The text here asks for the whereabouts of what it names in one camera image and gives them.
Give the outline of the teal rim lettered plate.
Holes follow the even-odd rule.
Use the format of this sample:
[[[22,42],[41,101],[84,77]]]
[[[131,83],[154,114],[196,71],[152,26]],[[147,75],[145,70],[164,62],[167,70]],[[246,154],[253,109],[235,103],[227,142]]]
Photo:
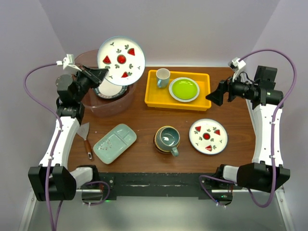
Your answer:
[[[99,87],[94,88],[94,93],[102,99],[115,99],[122,96],[127,90],[127,86],[118,86],[104,79]]]

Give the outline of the strawberry pattern white plate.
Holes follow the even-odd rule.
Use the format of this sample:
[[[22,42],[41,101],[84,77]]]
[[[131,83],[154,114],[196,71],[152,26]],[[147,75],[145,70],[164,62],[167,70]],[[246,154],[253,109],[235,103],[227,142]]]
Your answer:
[[[116,36],[106,40],[97,53],[99,68],[108,69],[105,79],[118,86],[137,82],[145,70],[145,55],[134,40]]]

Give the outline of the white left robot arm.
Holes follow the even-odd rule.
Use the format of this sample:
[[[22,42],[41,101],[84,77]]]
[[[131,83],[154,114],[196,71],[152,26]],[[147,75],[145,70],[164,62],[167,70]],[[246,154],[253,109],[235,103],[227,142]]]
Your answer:
[[[75,74],[57,78],[54,134],[39,165],[28,171],[28,178],[38,201],[72,200],[81,186],[94,189],[99,185],[100,177],[95,165],[81,165],[70,172],[67,163],[73,139],[84,116],[82,99],[90,89],[102,83],[107,73],[106,68],[82,65]]]

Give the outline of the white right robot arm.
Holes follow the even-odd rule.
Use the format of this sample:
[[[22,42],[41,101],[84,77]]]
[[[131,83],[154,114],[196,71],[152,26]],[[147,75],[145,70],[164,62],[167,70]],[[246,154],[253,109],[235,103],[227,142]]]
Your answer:
[[[290,178],[290,170],[284,168],[280,153],[279,125],[282,114],[283,92],[275,90],[277,69],[258,66],[252,83],[240,80],[241,69],[231,65],[234,75],[218,84],[218,88],[206,99],[218,106],[223,104],[223,95],[228,101],[241,97],[251,103],[250,116],[256,144],[252,162],[240,167],[220,165],[214,177],[215,185],[226,189],[231,182],[240,187],[271,192]]]

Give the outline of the transparent pink plastic bin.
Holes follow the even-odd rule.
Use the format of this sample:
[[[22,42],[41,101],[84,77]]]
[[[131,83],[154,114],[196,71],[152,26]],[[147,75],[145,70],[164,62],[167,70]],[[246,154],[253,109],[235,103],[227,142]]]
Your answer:
[[[90,68],[97,68],[98,50],[87,51],[75,58],[75,62]],[[127,90],[118,98],[102,99],[90,89],[82,100],[86,109],[89,109],[96,117],[111,117],[127,110],[134,100],[137,84],[128,86]]]

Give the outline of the lime green small plate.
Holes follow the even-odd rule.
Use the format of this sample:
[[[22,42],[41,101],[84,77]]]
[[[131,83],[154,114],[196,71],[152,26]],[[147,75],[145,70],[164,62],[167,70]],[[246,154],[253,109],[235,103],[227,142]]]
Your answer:
[[[173,94],[183,100],[193,98],[198,93],[197,85],[190,79],[178,79],[172,85]]]

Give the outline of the white scalloped plate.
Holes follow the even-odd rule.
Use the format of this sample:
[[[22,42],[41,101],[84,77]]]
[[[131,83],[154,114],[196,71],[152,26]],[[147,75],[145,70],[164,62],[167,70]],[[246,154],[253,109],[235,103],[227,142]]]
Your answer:
[[[177,101],[188,103],[194,101],[200,93],[197,82],[188,77],[174,79],[169,85],[170,95]]]

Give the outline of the light blue ceramic mug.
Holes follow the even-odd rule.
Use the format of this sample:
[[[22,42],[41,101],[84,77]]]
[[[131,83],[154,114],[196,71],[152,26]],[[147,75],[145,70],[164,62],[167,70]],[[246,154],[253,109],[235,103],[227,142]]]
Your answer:
[[[166,88],[169,84],[170,71],[166,68],[160,68],[156,72],[157,87]]]

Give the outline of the yellow plastic tray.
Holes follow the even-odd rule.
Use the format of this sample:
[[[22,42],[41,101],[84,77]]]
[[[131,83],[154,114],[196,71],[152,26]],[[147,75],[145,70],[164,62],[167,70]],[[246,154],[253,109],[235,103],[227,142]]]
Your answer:
[[[210,78],[208,74],[170,71],[169,84],[166,88],[158,88],[156,80],[157,70],[148,72],[145,92],[145,103],[149,107],[171,108],[181,110],[206,111],[211,107],[211,101],[205,97],[210,93]],[[188,77],[197,82],[200,88],[199,96],[192,102],[182,103],[175,100],[169,93],[170,83],[179,77]]]

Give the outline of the teal glazed mug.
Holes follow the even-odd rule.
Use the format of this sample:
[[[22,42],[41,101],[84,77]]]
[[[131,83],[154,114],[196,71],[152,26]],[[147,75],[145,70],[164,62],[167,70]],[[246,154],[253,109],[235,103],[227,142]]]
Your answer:
[[[180,144],[180,134],[174,127],[163,126],[156,132],[156,134],[161,137],[164,143],[174,146],[170,154],[174,157],[179,156],[178,146]]]

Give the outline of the mint green divided dish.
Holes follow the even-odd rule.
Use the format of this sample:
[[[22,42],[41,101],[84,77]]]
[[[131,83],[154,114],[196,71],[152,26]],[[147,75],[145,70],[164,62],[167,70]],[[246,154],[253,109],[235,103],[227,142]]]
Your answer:
[[[110,130],[93,147],[96,156],[105,164],[114,162],[137,139],[136,133],[126,124]]]

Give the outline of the wooden handled metal scraper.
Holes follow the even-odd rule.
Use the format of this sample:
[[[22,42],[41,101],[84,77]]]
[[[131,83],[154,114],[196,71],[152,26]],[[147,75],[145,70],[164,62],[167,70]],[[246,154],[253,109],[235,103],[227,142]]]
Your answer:
[[[90,124],[85,123],[79,127],[77,130],[77,134],[83,139],[84,141],[84,147],[87,153],[87,156],[89,160],[93,160],[93,154],[92,154],[92,147],[90,145],[90,142],[88,140],[88,134],[89,134]]]

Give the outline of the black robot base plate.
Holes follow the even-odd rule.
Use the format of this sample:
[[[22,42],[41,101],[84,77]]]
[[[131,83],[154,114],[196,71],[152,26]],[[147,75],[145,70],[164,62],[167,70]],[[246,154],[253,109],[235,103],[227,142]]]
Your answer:
[[[116,200],[118,197],[197,197],[208,194],[222,204],[230,204],[241,187],[204,177],[204,173],[99,173],[108,184],[84,185],[78,192],[84,203]]]

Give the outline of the aluminium frame rail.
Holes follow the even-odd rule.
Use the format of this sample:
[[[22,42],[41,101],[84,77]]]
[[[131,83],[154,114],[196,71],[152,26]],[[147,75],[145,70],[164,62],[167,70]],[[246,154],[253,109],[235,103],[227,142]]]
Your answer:
[[[275,191],[271,204],[274,202],[277,203],[277,209],[279,210],[281,214],[286,230],[295,231],[295,225],[294,225],[293,218],[292,218],[291,212],[287,204],[283,186],[281,186],[279,189]]]

